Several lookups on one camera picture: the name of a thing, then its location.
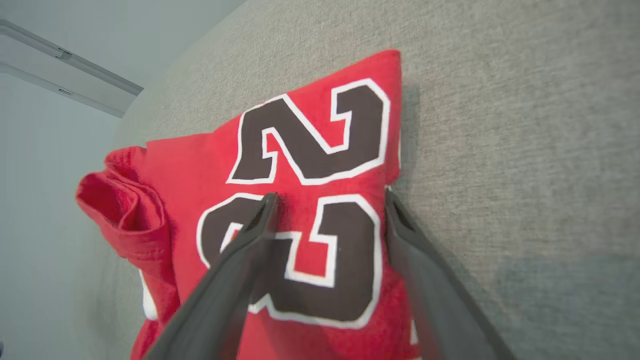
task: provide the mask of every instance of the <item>red shirt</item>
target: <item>red shirt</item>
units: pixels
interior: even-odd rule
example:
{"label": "red shirt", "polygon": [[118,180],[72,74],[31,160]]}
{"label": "red shirt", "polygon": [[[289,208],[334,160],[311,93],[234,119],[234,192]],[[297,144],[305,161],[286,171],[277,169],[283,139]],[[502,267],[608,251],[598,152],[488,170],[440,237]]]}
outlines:
{"label": "red shirt", "polygon": [[109,154],[77,201],[148,287],[150,319],[131,358],[144,356],[269,192],[282,201],[278,245],[256,282],[238,358],[418,357],[384,245],[400,114],[400,54],[389,50],[212,133]]}

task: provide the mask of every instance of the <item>ceiling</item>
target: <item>ceiling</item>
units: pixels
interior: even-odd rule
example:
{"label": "ceiling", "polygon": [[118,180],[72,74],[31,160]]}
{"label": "ceiling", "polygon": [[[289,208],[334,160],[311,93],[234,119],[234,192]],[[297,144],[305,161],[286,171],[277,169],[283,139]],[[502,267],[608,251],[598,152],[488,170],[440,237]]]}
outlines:
{"label": "ceiling", "polygon": [[245,0],[2,0],[0,17],[142,87]]}

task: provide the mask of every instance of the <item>jersey number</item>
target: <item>jersey number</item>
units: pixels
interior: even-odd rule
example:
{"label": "jersey number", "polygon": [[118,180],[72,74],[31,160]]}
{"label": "jersey number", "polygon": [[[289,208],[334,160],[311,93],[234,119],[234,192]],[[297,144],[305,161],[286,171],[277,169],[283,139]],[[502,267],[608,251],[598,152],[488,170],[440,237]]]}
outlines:
{"label": "jersey number", "polygon": [[[238,129],[238,155],[227,183],[272,183],[277,152],[272,134],[302,185],[355,177],[384,163],[389,100],[371,79],[332,89],[331,121],[345,121],[342,144],[329,146],[285,94],[246,111]],[[198,251],[210,267],[255,213],[261,195],[237,193],[204,211]],[[326,244],[323,275],[296,270],[300,242]],[[321,197],[311,231],[277,233],[269,267],[254,287],[249,311],[266,307],[272,318],[359,329],[378,302],[382,278],[380,219],[359,194]]]}

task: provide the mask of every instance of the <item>shirt sleeve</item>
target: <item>shirt sleeve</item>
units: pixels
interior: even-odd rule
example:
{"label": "shirt sleeve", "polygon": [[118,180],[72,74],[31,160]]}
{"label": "shirt sleeve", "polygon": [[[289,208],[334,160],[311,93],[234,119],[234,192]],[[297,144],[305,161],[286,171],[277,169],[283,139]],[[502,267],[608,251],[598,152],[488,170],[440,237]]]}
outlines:
{"label": "shirt sleeve", "polygon": [[170,231],[160,196],[144,182],[150,177],[147,150],[128,147],[114,151],[105,159],[105,166],[80,181],[76,201],[116,253],[141,272],[145,300],[150,302],[145,301],[147,320],[131,353],[131,359],[137,360],[151,348],[179,307]]}

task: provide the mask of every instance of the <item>red fabric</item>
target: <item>red fabric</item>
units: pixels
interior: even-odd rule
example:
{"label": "red fabric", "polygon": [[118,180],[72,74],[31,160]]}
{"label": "red fabric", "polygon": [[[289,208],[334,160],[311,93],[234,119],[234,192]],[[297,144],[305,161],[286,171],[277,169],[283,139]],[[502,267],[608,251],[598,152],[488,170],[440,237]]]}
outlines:
{"label": "red fabric", "polygon": [[[80,207],[99,225],[118,255],[143,272],[157,308],[157,321],[147,320],[136,340],[132,359],[141,359],[177,308],[198,284],[207,267],[196,246],[203,212],[237,193],[277,192],[282,200],[278,231],[301,231],[295,270],[324,275],[326,245],[308,242],[318,198],[359,194],[381,219],[384,237],[384,189],[399,173],[401,113],[400,54],[389,50],[287,93],[291,101],[331,145],[342,141],[344,121],[330,122],[332,89],[371,79],[389,99],[388,138],[384,163],[351,179],[303,186],[272,135],[267,150],[277,152],[273,183],[228,183],[239,150],[238,116],[212,133],[156,140],[147,149],[112,152],[106,169],[87,175],[77,191]],[[239,359],[414,359],[410,344],[410,311],[401,278],[382,249],[378,302],[358,329],[277,320],[265,308],[248,313]]]}

